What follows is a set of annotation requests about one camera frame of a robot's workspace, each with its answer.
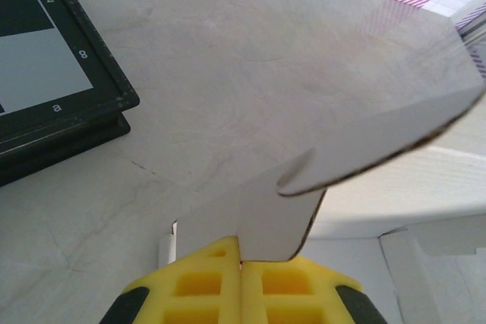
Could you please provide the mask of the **white paper box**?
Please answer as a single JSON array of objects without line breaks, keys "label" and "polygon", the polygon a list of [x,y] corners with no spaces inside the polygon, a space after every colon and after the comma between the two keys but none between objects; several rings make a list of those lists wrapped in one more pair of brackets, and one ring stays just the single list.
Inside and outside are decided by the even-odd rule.
[{"label": "white paper box", "polygon": [[224,237],[241,263],[301,251],[326,192],[417,149],[484,95],[453,22],[396,0],[195,0],[177,72],[280,163],[177,219],[177,254]]}]

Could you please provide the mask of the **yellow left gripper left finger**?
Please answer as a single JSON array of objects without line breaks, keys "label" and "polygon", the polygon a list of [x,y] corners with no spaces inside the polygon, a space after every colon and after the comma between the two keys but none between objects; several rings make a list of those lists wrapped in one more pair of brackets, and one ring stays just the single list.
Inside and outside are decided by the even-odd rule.
[{"label": "yellow left gripper left finger", "polygon": [[238,240],[224,237],[124,288],[100,324],[240,324]]}]

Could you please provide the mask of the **black and grey chessboard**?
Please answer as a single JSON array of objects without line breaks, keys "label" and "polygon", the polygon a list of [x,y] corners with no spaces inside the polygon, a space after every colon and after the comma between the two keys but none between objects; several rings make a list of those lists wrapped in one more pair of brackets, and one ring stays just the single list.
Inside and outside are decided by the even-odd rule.
[{"label": "black and grey chessboard", "polygon": [[0,0],[0,187],[128,134],[139,102],[78,0]]}]

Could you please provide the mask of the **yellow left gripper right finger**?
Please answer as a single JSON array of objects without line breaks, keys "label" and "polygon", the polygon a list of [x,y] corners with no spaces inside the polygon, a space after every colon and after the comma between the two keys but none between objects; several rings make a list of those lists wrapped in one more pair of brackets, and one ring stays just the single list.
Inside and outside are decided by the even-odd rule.
[{"label": "yellow left gripper right finger", "polygon": [[243,262],[241,324],[388,324],[359,282],[302,256]]}]

